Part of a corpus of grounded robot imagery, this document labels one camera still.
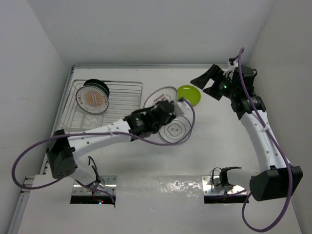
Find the white plate red characters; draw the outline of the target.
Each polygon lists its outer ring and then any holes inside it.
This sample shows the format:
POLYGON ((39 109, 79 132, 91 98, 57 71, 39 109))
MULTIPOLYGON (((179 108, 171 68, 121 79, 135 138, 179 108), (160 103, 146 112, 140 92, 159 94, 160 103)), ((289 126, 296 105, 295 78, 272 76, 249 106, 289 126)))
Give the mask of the white plate red characters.
POLYGON ((143 107, 151 107, 154 106, 159 101, 175 101, 177 98, 177 89, 173 86, 166 86, 162 87, 156 91, 154 91, 152 94, 148 96, 148 98, 145 100, 143 107))

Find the white plate teal cloud design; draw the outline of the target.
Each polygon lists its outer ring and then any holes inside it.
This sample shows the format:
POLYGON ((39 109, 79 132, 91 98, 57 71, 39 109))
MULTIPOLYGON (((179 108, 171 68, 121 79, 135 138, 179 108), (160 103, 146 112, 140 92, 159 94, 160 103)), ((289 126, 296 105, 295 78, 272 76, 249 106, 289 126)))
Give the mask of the white plate teal cloud design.
POLYGON ((177 117, 169 124, 163 126, 158 134, 168 143, 183 143, 191 136, 191 123, 186 117, 177 117))

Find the lime green plate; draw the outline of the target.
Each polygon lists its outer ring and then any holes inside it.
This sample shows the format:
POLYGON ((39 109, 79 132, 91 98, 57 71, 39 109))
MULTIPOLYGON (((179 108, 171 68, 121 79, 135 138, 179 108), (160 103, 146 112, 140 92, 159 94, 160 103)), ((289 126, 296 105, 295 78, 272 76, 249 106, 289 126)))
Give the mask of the lime green plate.
POLYGON ((177 98, 187 99, 194 107, 199 104, 201 100, 201 93, 196 87, 192 85, 182 85, 177 89, 177 98))

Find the white plate orange sunburst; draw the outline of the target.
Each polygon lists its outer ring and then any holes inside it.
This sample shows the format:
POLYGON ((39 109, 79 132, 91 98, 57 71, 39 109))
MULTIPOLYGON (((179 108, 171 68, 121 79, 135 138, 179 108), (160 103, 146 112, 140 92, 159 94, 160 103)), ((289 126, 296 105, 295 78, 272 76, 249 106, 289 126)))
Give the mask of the white plate orange sunburst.
POLYGON ((77 90, 76 102, 85 112, 99 115, 108 109, 109 96, 105 88, 91 84, 77 90))

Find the teal blue patterned plate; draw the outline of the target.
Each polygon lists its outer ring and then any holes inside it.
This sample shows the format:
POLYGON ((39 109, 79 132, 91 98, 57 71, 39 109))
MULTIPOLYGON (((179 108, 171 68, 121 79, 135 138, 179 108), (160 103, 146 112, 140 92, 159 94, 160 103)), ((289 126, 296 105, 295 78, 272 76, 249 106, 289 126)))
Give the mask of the teal blue patterned plate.
POLYGON ((109 89, 106 85, 102 85, 102 84, 97 84, 97 83, 85 83, 84 86, 91 86, 91 87, 95 87, 95 88, 98 88, 100 89, 103 93, 106 94, 106 96, 109 96, 110 92, 109 92, 109 89))

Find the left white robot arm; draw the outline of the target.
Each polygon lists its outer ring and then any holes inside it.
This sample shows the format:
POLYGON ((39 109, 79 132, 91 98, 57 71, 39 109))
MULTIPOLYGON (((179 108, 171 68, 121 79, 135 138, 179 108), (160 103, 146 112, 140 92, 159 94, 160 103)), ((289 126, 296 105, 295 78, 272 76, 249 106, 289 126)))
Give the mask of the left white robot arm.
POLYGON ((117 143, 146 141, 161 127, 192 110, 190 103, 181 98, 177 101, 159 101, 154 106, 136 110, 114 123, 80 133, 54 132, 46 150, 54 179, 71 177, 83 185, 99 182, 95 166, 80 160, 94 150, 117 143))

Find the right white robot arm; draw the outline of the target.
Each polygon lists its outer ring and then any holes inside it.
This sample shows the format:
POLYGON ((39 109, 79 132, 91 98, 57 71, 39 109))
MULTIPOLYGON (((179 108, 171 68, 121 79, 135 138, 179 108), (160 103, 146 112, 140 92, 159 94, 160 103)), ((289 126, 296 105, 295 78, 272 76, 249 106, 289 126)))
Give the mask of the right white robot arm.
POLYGON ((255 69, 234 65, 223 71, 216 64, 191 84, 216 100, 226 97, 231 108, 245 127, 253 144, 259 163, 259 174, 244 171, 241 167, 222 168, 219 185, 229 187, 239 185, 249 191, 256 201, 271 200, 291 196, 303 177, 299 166, 292 166, 284 160, 273 143, 266 107, 254 93, 255 69))

